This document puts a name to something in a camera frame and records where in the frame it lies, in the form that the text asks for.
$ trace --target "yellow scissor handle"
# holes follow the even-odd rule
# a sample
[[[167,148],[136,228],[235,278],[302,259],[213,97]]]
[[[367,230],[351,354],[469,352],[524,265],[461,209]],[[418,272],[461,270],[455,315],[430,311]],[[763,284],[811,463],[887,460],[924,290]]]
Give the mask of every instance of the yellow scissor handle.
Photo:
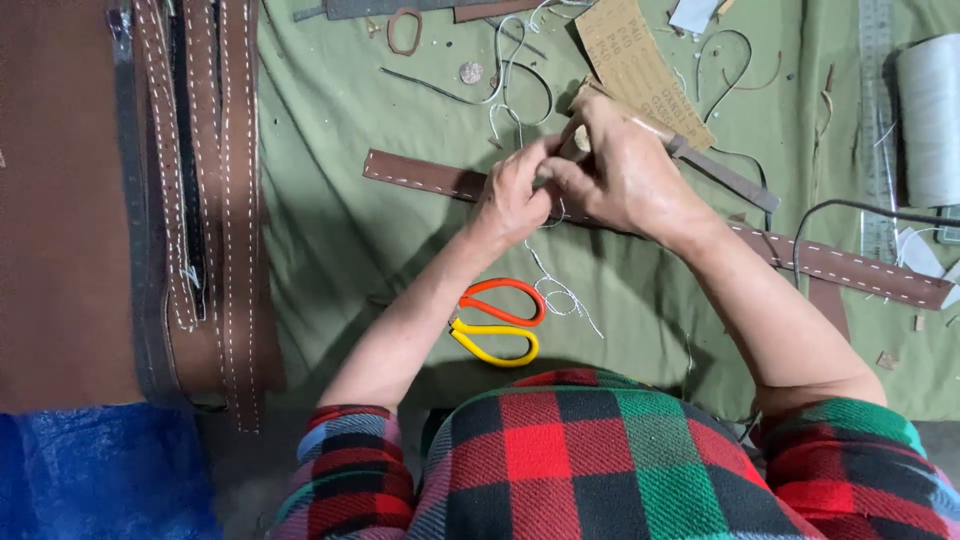
[[[537,353],[540,351],[540,342],[537,340],[537,335],[526,329],[517,328],[517,327],[507,327],[502,325],[490,325],[490,326],[472,326],[469,325],[460,319],[454,319],[450,323],[450,335],[454,339],[460,342],[461,345],[467,348],[468,351],[473,353],[476,357],[481,360],[493,364],[497,367],[520,367],[525,366],[533,361],[537,357]],[[530,343],[530,348],[527,350],[526,355],[523,355],[519,358],[512,358],[505,360],[502,358],[497,358],[495,356],[488,355],[483,349],[477,346],[476,343],[470,341],[470,338],[467,337],[468,333],[473,333],[477,335],[492,335],[492,334],[505,334],[505,335],[519,335],[526,338]]]

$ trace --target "plaid shirt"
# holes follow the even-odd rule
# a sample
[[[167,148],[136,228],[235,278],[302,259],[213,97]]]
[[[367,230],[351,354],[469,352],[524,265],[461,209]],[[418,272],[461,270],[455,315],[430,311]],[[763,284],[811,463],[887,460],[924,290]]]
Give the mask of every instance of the plaid shirt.
[[[396,417],[316,411],[271,540],[960,538],[960,496],[897,413],[833,399],[767,430],[764,481],[703,411],[562,370],[461,405],[419,497]]]

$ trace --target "orange scissor handle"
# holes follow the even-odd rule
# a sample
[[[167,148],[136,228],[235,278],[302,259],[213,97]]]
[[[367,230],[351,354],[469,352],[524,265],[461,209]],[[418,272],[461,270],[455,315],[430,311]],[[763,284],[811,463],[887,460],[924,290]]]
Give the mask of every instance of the orange scissor handle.
[[[527,293],[527,296],[529,296],[531,300],[534,301],[534,304],[537,305],[537,312],[533,317],[529,319],[523,319],[508,313],[499,307],[494,307],[486,302],[472,298],[472,295],[474,294],[495,287],[512,287]],[[540,324],[540,322],[543,320],[543,316],[546,315],[546,302],[543,300],[543,297],[540,295],[540,293],[537,292],[537,289],[528,283],[515,280],[513,278],[494,278],[492,280],[486,280],[485,282],[471,285],[464,295],[460,297],[460,307],[474,307],[483,311],[484,313],[488,313],[497,319],[500,319],[501,321],[521,327],[534,327]]]

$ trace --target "green cloth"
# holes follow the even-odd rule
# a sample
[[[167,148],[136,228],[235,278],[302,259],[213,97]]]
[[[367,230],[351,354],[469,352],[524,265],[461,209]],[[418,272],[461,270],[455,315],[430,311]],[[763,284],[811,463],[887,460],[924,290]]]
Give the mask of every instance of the green cloth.
[[[292,11],[306,3],[315,4],[312,0],[263,0],[258,36],[261,160],[271,214],[267,247],[275,270],[272,287],[292,389],[274,401],[296,407],[312,406],[381,309],[368,297],[393,298],[470,211],[467,203],[363,178],[367,150],[485,171],[516,148],[516,126],[505,112],[494,117],[506,147],[497,150],[488,142],[492,135],[489,106],[463,105],[377,69],[389,67],[470,99],[486,98],[487,80],[495,69],[493,29],[488,24],[454,25],[450,10],[425,12],[420,48],[407,58],[393,54],[387,46],[388,17],[372,19],[383,28],[373,38],[368,37],[362,18],[330,22],[319,16],[294,24]],[[666,26],[666,4],[640,2],[652,29]],[[899,47],[960,30],[960,3],[896,0],[895,4]],[[528,34],[528,39],[550,60],[526,49],[517,60],[536,63],[534,68],[550,83],[558,103],[544,124],[523,130],[525,140],[563,127],[566,117],[558,112],[589,73],[573,38],[572,22],[540,13],[541,32]],[[398,23],[399,39],[412,29],[412,24],[404,26],[407,22]],[[691,99],[695,99],[694,53],[703,39],[722,28],[743,32],[753,45],[753,62],[742,86],[769,81],[777,67],[777,53],[782,51],[782,67],[774,83],[760,90],[732,92],[709,125],[720,148],[762,162],[770,189],[783,200],[774,216],[774,231],[793,234],[800,216],[815,200],[857,198],[853,158],[860,96],[856,3],[740,0],[721,25],[710,23],[699,43],[654,30],[667,62],[684,76]],[[520,32],[513,26],[511,30]],[[516,46],[507,39],[503,45],[508,51]],[[723,35],[713,45],[720,47],[720,55],[704,58],[703,100],[694,101],[701,113],[724,88],[721,67],[733,76],[746,60],[746,48],[736,36]],[[483,64],[479,84],[466,86],[459,81],[459,66],[466,61]],[[814,130],[826,119],[820,91],[832,62],[836,62],[831,93],[834,114],[821,148],[814,197]],[[522,119],[536,121],[545,111],[545,92],[522,70],[514,76],[511,105]],[[750,161],[709,153],[748,178],[758,178]],[[746,212],[751,225],[762,226],[759,210],[685,165],[682,170],[718,213],[727,217]],[[810,223],[806,238],[855,251],[858,220],[859,213],[850,209],[824,210]],[[662,388],[678,387],[690,401],[723,418],[747,415],[753,398],[747,368],[679,259],[653,242],[569,225],[539,230],[530,237],[530,244],[546,269],[580,298],[605,338],[594,333],[586,317],[549,314],[535,329],[540,357],[527,367],[503,370],[473,358],[451,337],[442,335],[415,382],[412,402],[455,406],[511,380],[586,364]],[[935,249],[947,266],[957,258],[955,249]],[[505,276],[533,282],[541,273],[530,254],[518,246],[482,278]],[[913,419],[960,418],[960,356],[955,353],[960,325],[946,328],[960,307],[941,313],[893,302],[885,305],[852,289],[844,289],[843,297],[853,346],[877,370],[891,407]],[[529,300],[522,295],[491,291],[484,298],[501,307],[529,310]],[[559,295],[551,300],[561,309],[571,306]],[[488,322],[474,311],[465,312],[465,320]],[[926,317],[925,331],[913,331],[914,314]],[[688,335],[693,364],[689,375]],[[478,342],[493,354],[525,350],[522,340],[512,338]],[[876,367],[881,351],[900,358],[900,367],[895,371]]]

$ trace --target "white thread spool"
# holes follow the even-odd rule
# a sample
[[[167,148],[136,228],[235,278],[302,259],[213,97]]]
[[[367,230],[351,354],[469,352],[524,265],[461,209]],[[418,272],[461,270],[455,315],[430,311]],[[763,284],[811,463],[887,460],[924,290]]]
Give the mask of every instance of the white thread spool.
[[[960,34],[904,51],[897,78],[910,206],[960,204]]]

